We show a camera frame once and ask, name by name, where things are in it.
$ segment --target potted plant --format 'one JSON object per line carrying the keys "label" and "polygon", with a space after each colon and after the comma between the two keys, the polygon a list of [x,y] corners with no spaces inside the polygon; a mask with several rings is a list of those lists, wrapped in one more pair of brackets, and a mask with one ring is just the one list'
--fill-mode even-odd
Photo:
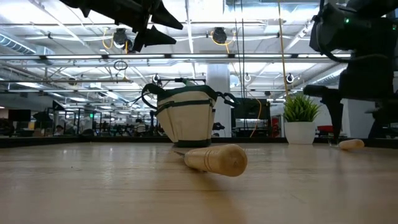
{"label": "potted plant", "polygon": [[289,144],[312,144],[315,139],[314,119],[318,116],[320,105],[303,94],[287,97],[284,117],[285,135]]}

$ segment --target green trim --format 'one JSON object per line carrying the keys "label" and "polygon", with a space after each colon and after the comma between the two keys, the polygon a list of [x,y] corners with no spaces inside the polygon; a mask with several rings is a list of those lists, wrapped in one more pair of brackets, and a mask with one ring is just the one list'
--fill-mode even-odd
{"label": "green trim", "polygon": [[213,100],[217,100],[217,93],[208,85],[197,85],[197,86],[185,86],[181,88],[175,88],[173,90],[166,90],[165,93],[157,95],[157,100],[162,101],[168,97],[174,96],[179,93],[185,93],[189,91],[202,91],[206,93]]}
{"label": "green trim", "polygon": [[174,145],[176,147],[208,147],[211,145],[211,139],[197,141],[179,140]]}
{"label": "green trim", "polygon": [[157,116],[160,112],[163,110],[170,108],[170,107],[178,107],[178,106],[188,106],[188,105],[210,105],[213,107],[211,104],[211,100],[192,100],[192,101],[184,101],[184,102],[177,102],[175,103],[174,101],[168,102],[161,106],[156,112],[155,116]]}

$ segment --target white pot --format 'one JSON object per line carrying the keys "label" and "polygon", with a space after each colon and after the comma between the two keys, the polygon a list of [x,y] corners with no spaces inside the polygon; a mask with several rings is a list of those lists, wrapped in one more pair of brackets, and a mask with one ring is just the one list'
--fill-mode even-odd
{"label": "white pot", "polygon": [[289,144],[312,144],[315,131],[314,122],[285,123],[285,135]]}

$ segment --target bag strap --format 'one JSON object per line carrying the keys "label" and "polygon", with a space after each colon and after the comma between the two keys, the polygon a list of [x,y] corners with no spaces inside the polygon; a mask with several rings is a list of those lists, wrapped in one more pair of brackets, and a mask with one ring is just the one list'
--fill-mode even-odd
{"label": "bag strap", "polygon": [[235,98],[234,95],[232,95],[231,93],[222,93],[222,92],[217,92],[217,96],[221,97],[222,99],[224,99],[224,103],[227,105],[230,105],[232,107],[237,107],[239,105],[237,99]]}
{"label": "bag strap", "polygon": [[149,93],[152,93],[152,94],[154,94],[154,95],[166,95],[167,94],[167,92],[163,89],[163,88],[161,88],[161,87],[159,87],[159,86],[157,86],[157,85],[155,85],[155,84],[153,84],[153,83],[150,83],[150,84],[146,84],[144,87],[143,87],[143,89],[142,89],[142,91],[141,91],[141,98],[142,98],[142,101],[147,105],[147,106],[149,106],[150,108],[152,108],[152,109],[154,109],[154,110],[157,110],[157,107],[156,106],[154,106],[154,105],[152,105],[152,104],[150,104],[146,99],[145,99],[145,95],[148,95]]}

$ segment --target wooden handle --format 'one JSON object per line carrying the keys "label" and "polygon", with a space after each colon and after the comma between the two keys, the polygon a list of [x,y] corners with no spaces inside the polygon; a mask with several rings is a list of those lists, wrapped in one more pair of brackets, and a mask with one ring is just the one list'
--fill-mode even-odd
{"label": "wooden handle", "polygon": [[248,157],[237,145],[213,146],[194,149],[185,154],[185,164],[191,168],[237,177],[248,164]]}
{"label": "wooden handle", "polygon": [[353,139],[340,142],[339,147],[342,150],[360,149],[365,147],[365,143],[360,139]]}

